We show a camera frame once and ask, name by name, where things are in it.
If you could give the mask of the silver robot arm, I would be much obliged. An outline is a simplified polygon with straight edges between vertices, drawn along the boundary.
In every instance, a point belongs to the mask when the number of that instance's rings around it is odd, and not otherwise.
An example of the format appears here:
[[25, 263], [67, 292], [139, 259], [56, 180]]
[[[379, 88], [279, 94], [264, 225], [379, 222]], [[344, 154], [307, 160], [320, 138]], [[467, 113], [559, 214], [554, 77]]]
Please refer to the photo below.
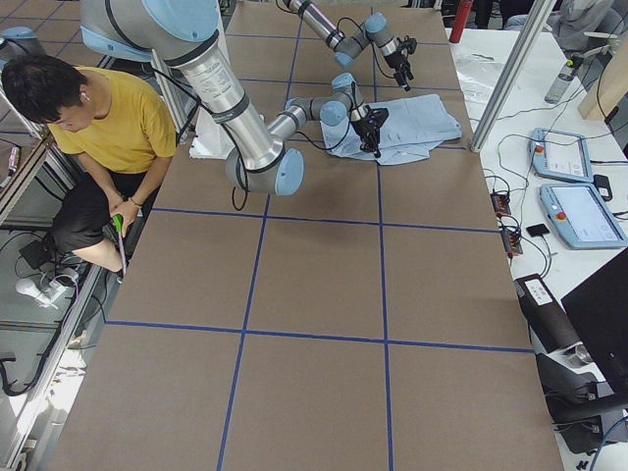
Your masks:
[[342, 17], [334, 24], [313, 1], [277, 1], [279, 9], [297, 15], [333, 51], [338, 65], [348, 69], [359, 55], [371, 47], [379, 50], [394, 79], [405, 91], [410, 90], [414, 80], [408, 57], [416, 51], [417, 40], [410, 36], [395, 36], [389, 28], [386, 17], [381, 12], [372, 14], [363, 23]]
[[287, 138], [308, 121], [335, 126], [348, 120], [364, 152], [380, 154], [379, 131], [388, 116], [363, 102], [347, 74], [329, 97], [296, 99], [265, 124], [219, 47], [222, 24], [215, 1], [83, 1], [84, 44], [95, 52], [136, 62], [158, 55], [180, 71], [213, 122], [232, 139], [226, 173], [247, 191], [292, 195], [303, 180], [304, 160]]

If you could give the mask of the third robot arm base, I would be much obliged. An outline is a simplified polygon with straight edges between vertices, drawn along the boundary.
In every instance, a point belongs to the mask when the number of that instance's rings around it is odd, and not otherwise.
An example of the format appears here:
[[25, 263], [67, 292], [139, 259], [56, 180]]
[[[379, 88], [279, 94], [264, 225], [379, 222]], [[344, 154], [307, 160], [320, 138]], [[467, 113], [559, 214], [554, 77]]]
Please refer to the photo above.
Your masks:
[[1, 67], [25, 55], [47, 55], [34, 31], [27, 26], [13, 26], [1, 31]]

